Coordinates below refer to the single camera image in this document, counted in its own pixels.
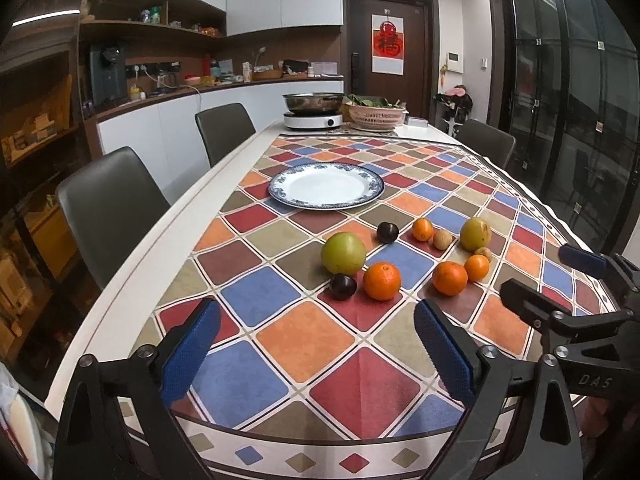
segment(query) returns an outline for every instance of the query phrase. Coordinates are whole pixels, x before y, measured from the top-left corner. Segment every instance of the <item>wicker basket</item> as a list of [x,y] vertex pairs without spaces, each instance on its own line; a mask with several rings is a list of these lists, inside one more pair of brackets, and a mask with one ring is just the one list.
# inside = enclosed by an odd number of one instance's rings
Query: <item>wicker basket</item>
[[353,122],[370,130],[392,130],[404,121],[404,108],[372,108],[349,105]]

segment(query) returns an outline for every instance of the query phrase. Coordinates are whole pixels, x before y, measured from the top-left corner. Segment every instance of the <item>yellow fruit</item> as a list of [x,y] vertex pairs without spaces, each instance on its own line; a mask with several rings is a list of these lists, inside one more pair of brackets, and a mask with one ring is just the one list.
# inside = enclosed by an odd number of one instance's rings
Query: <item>yellow fruit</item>
[[332,274],[346,274],[353,276],[362,269],[367,250],[354,233],[341,232],[330,237],[322,250],[320,259],[322,264]]
[[433,235],[433,246],[441,251],[446,251],[453,242],[453,236],[446,229],[440,229]]
[[427,218],[418,218],[411,229],[419,242],[428,242],[433,235],[433,224]]
[[474,254],[480,254],[481,256],[484,256],[489,261],[489,263],[491,263],[491,260],[494,259],[491,250],[487,247],[480,247]]
[[470,253],[486,247],[490,241],[491,227],[477,216],[467,220],[460,230],[460,243]]
[[489,260],[474,254],[465,262],[465,270],[470,282],[479,282],[489,273]]

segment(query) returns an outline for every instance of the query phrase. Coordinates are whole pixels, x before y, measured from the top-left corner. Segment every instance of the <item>bowl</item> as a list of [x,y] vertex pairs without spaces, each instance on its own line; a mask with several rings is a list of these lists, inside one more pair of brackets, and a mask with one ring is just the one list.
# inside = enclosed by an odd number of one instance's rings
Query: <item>bowl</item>
[[344,94],[315,92],[311,94],[283,95],[287,108],[297,116],[339,114]]

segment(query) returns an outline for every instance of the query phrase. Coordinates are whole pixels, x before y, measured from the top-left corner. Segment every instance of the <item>door frame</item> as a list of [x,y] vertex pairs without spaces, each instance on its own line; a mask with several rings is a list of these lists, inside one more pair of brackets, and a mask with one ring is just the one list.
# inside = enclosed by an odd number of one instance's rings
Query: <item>door frame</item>
[[[340,67],[344,76],[345,93],[351,92],[351,57],[349,55],[349,15],[350,1],[342,0],[343,5],[343,23],[340,29]],[[432,106],[432,97],[438,92],[438,72],[440,71],[440,9],[438,0],[384,0],[387,2],[395,2],[398,4],[410,4],[421,6],[424,9],[424,43],[427,53],[431,51],[431,62],[429,63],[429,54],[424,63],[423,87],[422,92],[425,96],[423,99],[420,114],[424,118],[428,118],[433,124],[436,119],[436,107]]]

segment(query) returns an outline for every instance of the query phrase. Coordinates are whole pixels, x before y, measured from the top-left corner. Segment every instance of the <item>door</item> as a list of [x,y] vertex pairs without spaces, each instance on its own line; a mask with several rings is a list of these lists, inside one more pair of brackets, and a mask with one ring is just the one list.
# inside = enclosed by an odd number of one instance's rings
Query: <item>door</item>
[[638,179],[638,53],[604,0],[557,0],[568,103],[546,191],[556,214],[594,251],[609,251]]
[[561,109],[561,45],[555,0],[511,0],[515,84],[510,134],[516,148],[508,171],[540,193]]
[[[402,75],[372,72],[372,15],[404,20],[404,67]],[[349,0],[347,18],[350,54],[350,91],[357,95],[380,96],[390,102],[406,102],[412,116],[428,117],[425,68],[432,59],[431,38],[426,28],[426,5],[388,0]]]

